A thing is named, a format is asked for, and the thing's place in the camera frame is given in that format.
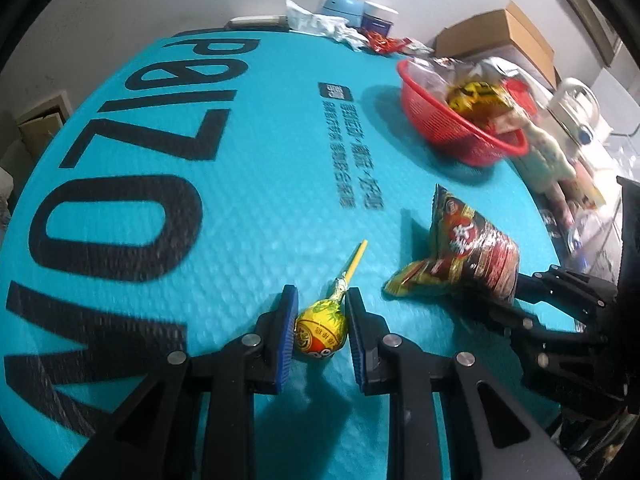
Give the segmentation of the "yellow lollipop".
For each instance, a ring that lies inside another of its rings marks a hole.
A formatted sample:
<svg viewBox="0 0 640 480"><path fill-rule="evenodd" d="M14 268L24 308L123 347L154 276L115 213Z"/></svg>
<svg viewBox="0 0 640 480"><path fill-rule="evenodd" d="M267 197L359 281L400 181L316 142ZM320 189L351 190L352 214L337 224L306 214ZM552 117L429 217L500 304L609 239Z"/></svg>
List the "yellow lollipop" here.
<svg viewBox="0 0 640 480"><path fill-rule="evenodd" d="M326 359L344 347L348 327L342 303L368 245L367 240L359 244L329 296L314 302L296 318L295 347L304 356Z"/></svg>

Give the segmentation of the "dark cereal snack bag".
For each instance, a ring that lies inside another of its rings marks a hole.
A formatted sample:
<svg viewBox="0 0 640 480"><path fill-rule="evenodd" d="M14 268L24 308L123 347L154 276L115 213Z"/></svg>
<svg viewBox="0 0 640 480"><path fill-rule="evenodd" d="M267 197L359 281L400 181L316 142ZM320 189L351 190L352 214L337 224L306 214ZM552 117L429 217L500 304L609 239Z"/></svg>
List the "dark cereal snack bag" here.
<svg viewBox="0 0 640 480"><path fill-rule="evenodd" d="M394 297L443 295L473 287L510 304L519 267L518 244L439 184L432 201L430 254L396 272L384 292Z"/></svg>

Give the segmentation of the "teal bubble mailer mat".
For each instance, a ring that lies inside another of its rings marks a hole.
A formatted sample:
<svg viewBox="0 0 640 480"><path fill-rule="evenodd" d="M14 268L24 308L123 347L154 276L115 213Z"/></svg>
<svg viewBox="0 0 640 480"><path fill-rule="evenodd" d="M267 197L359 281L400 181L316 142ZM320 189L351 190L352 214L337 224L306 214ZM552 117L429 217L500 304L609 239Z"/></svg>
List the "teal bubble mailer mat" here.
<svg viewBox="0 0 640 480"><path fill-rule="evenodd" d="M287 32L153 44L76 110L37 162L1 247L1 418L60 474L166 353L215 351L282 288L308 306L361 242L352 284L429 352L474 353L541 425L509 344L436 298L385 297L428 251L435 188L520 246L555 251L508 162L436 153L400 106L393 58Z"/></svg>

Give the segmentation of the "beige snack packet in basket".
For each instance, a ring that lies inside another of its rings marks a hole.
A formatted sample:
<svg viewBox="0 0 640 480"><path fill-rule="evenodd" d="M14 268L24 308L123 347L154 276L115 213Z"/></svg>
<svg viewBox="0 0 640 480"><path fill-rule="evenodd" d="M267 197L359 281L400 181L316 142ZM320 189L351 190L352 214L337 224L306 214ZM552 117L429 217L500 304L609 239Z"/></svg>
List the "beige snack packet in basket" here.
<svg viewBox="0 0 640 480"><path fill-rule="evenodd" d="M532 123L532 120L524 108L513 107L512 110L491 118L489 125L495 134L506 134L518 129L525 129Z"/></svg>

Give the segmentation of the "white water jug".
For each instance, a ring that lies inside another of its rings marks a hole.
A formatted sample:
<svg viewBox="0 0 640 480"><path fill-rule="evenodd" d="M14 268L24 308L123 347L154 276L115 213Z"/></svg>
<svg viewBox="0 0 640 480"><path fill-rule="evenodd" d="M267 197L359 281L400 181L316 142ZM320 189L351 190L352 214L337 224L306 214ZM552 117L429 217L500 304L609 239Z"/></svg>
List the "white water jug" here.
<svg viewBox="0 0 640 480"><path fill-rule="evenodd" d="M524 127L526 155L514 165L528 188L544 194L560 181L576 177L580 150L594 140L600 105L592 90L566 78L537 115Z"/></svg>

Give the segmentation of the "red plastic basket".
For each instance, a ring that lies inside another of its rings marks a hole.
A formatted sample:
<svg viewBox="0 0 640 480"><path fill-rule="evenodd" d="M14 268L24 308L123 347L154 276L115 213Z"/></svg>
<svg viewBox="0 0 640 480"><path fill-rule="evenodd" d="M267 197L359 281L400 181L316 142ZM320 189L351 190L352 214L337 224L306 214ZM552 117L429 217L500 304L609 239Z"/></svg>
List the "red plastic basket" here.
<svg viewBox="0 0 640 480"><path fill-rule="evenodd" d="M409 66L409 60L396 66L401 79L401 107L410 124L436 151L472 167L487 167L527 154L529 144L522 129L494 136L477 128L414 81Z"/></svg>

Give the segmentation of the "yellow snack packet in basket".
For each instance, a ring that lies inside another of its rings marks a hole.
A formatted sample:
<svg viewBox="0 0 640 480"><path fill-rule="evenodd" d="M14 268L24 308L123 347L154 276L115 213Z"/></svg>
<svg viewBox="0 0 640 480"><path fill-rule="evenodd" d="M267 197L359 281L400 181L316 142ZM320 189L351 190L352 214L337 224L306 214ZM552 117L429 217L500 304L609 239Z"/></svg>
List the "yellow snack packet in basket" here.
<svg viewBox="0 0 640 480"><path fill-rule="evenodd" d="M447 105L469 122L488 122L509 113L515 102L500 84L470 81L449 91Z"/></svg>

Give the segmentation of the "cardboard box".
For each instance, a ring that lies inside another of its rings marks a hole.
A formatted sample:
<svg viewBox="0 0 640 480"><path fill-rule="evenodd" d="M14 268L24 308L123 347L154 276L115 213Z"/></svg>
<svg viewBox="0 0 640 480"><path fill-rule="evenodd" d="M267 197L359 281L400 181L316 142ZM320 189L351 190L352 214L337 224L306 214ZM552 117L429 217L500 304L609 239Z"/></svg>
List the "cardboard box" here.
<svg viewBox="0 0 640 480"><path fill-rule="evenodd" d="M514 2L444 28L435 39L435 53L460 60L498 56L524 68L548 89L556 88L554 50Z"/></svg>

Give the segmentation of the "red snack wrapper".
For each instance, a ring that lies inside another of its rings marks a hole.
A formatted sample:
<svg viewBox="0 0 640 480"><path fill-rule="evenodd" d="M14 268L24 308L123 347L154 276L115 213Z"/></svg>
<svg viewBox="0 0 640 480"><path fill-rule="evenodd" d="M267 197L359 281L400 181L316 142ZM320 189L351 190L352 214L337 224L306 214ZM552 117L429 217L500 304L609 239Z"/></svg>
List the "red snack wrapper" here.
<svg viewBox="0 0 640 480"><path fill-rule="evenodd" d="M363 36L367 38L368 47L376 54L390 55L401 53L405 47L412 43L410 38L388 38L379 32L363 29Z"/></svg>

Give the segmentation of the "crumpled white tissue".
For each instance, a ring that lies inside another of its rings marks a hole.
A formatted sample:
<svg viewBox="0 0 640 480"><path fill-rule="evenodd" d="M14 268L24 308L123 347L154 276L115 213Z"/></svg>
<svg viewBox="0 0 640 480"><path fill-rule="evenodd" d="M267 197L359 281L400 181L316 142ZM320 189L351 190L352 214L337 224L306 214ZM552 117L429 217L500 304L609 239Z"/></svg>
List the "crumpled white tissue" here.
<svg viewBox="0 0 640 480"><path fill-rule="evenodd" d="M369 45L367 37L350 27L346 18L312 13L293 0L285 0L285 16L291 32L329 38L347 44L354 51Z"/></svg>

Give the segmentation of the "white lidded jar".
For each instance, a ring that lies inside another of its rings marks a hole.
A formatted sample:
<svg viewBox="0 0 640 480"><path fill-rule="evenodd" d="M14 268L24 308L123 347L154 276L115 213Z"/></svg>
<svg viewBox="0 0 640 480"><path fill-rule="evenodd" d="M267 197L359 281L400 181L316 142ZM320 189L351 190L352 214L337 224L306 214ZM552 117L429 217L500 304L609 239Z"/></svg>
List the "white lidded jar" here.
<svg viewBox="0 0 640 480"><path fill-rule="evenodd" d="M387 37L398 17L398 12L389 6L366 1L362 6L360 27L366 32L376 32Z"/></svg>

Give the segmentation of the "blue deer humidifier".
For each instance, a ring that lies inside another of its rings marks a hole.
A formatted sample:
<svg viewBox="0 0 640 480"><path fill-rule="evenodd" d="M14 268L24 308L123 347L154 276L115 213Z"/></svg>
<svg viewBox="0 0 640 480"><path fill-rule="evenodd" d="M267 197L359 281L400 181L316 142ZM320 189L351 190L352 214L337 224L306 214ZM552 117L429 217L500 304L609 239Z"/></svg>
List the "blue deer humidifier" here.
<svg viewBox="0 0 640 480"><path fill-rule="evenodd" d="M363 14L362 0L326 0L320 13L334 18L344 18L347 25L359 28Z"/></svg>

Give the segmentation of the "framed wall picture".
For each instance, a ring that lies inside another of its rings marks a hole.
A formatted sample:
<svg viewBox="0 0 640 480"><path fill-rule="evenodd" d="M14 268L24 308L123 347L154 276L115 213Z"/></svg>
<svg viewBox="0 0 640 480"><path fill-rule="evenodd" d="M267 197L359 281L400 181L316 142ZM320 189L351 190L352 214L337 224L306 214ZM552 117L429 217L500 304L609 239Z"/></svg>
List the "framed wall picture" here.
<svg viewBox="0 0 640 480"><path fill-rule="evenodd" d="M591 0L566 0L588 32L605 66L611 66L623 41Z"/></svg>

